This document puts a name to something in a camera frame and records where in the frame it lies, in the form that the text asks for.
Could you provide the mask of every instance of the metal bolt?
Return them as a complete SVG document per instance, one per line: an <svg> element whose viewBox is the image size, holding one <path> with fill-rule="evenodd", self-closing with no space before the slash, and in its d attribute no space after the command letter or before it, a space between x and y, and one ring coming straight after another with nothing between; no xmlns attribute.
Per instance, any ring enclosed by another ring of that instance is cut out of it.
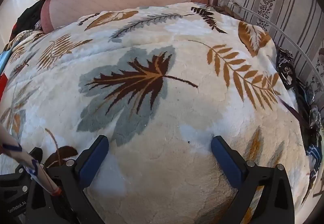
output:
<svg viewBox="0 0 324 224"><path fill-rule="evenodd" d="M285 169L285 167L282 164L277 164L277 167L278 167L279 170L284 170Z"/></svg>
<svg viewBox="0 0 324 224"><path fill-rule="evenodd" d="M72 165L74 165L74 160L73 160L73 159L68 160L68 161L66 162L66 165L67 165L67 166L72 166Z"/></svg>
<svg viewBox="0 0 324 224"><path fill-rule="evenodd" d="M247 160L247 161L246 161L246 164L247 164L249 167L254 167L254 166L255 166L255 162L253 162L252 160Z"/></svg>

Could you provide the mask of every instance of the striped pillow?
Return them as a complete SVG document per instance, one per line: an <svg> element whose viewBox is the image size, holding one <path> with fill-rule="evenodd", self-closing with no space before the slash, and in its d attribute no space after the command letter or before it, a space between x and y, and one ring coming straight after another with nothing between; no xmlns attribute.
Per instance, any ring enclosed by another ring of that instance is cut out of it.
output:
<svg viewBox="0 0 324 224"><path fill-rule="evenodd" d="M252 13L238 8L234 5L235 3L268 19L288 35L310 58L324 82L324 62L320 60L321 51L324 50L324 13L317 1L218 0L217 5L226 5L241 16L244 21L262 27L269 33L275 43L283 49L289 49L294 54L296 74L303 82L312 83L315 93L317 93L318 104L320 107L323 107L321 114L324 116L323 89L317 87L317 82L314 80L314 72L305 58L276 29L265 21L253 16Z"/></svg>

